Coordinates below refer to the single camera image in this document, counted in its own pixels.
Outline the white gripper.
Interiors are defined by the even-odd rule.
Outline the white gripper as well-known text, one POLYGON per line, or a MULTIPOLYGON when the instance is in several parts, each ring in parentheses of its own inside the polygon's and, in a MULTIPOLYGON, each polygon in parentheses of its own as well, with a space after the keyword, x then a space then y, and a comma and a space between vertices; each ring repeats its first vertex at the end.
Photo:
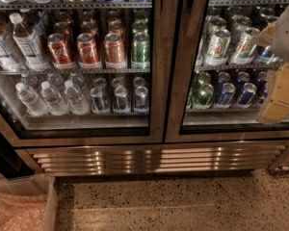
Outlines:
MULTIPOLYGON (((289 6, 277 22, 265 27, 256 37, 258 46, 273 45, 275 54, 289 62, 289 6)), ((289 116, 289 63, 278 70, 269 70, 267 96, 257 114, 262 124, 277 124, 289 116)))

